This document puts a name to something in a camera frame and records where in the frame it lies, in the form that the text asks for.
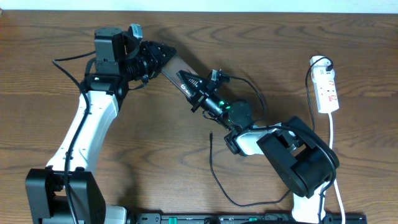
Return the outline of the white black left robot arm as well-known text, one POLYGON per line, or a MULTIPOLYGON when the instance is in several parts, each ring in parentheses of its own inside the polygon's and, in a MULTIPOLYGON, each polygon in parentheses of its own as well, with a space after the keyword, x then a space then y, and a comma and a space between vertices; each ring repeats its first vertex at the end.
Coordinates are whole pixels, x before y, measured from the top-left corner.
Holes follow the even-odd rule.
POLYGON ((95 31, 79 105, 55 155, 31 169, 25 189, 34 223, 131 223, 125 207, 108 205, 95 181, 104 137, 117 117, 131 81, 140 87, 155 78, 176 54, 164 43, 143 40, 141 27, 95 31))

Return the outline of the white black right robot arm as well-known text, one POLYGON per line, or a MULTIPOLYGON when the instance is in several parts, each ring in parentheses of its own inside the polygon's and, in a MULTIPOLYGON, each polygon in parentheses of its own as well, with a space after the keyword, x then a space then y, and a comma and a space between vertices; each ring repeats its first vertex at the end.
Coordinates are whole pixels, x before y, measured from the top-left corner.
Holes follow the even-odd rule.
POLYGON ((214 70, 207 78, 185 70, 176 75, 192 111, 203 108, 206 119, 229 131, 224 140, 233 154, 267 158, 295 195, 293 218, 298 222, 323 223, 325 192, 335 181, 340 165, 332 149, 296 116, 286 123, 256 126, 246 100, 228 103, 218 96, 218 88, 230 79, 221 71, 214 70))

